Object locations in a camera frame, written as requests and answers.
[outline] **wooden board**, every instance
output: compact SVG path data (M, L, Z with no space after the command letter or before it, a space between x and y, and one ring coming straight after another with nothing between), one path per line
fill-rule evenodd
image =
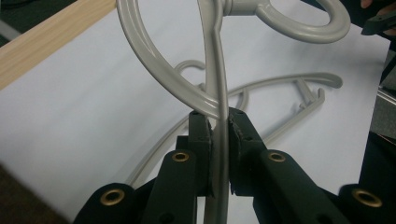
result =
M0 90L102 19L116 0L78 0L0 48Z

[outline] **white surface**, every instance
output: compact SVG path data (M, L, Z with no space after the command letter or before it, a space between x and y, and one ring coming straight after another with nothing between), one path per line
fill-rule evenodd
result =
M296 0L274 5L299 21L328 20ZM195 2L145 0L140 6L149 34L170 64L204 60ZM343 78L340 90L309 84L314 91L324 88L324 105L269 146L289 152L319 186L334 193L359 180L389 46L360 31L352 26L337 43L310 45L255 17L227 17L221 33L229 89L303 72ZM204 79L193 69L185 74L193 83ZM301 101L291 84L268 87L251 93L247 114L267 133ZM145 150L189 111L136 59L113 11L0 92L0 162L72 220L96 189L124 181ZM231 199L229 223L257 222L250 201L240 200Z

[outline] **brass insert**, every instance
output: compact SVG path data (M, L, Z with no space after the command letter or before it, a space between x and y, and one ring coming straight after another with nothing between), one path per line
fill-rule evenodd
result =
M184 152L177 152L173 154L172 159L174 161L187 161L189 159L189 154Z
M382 206L382 201L376 197L374 194L370 193L364 189L353 189L353 197L358 200L358 202L365 204L370 207L380 207Z
M110 189L100 197L100 202L103 205L111 206L121 202L124 197L125 192L122 189Z
M279 162L282 162L282 161L285 161L285 160L286 160L286 158L285 158L282 154L277 153L277 152L271 152L271 153L268 155L268 158L269 158L271 161L279 161Z

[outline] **white paper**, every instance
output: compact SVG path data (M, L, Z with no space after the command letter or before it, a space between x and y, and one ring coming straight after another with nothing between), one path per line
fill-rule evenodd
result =
M327 15L305 3L277 1L292 18L325 24ZM194 1L140 1L153 42L172 65L205 61ZM285 37L256 17L226 17L221 38L228 88L307 72L330 72L342 89L270 148L288 152L322 188L333 193L357 183L375 95L389 42L362 36L311 45ZM187 69L192 83L204 72ZM298 111L292 84L253 91L247 114L269 133ZM116 11L0 92L0 162L45 202L73 220L92 193L124 182L145 152L191 110L173 98L134 56ZM250 199L232 197L229 223L257 223Z

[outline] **wooden edge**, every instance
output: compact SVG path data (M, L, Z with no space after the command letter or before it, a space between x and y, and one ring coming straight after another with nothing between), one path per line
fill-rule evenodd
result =
M78 0L0 48L0 90L116 7L116 0Z

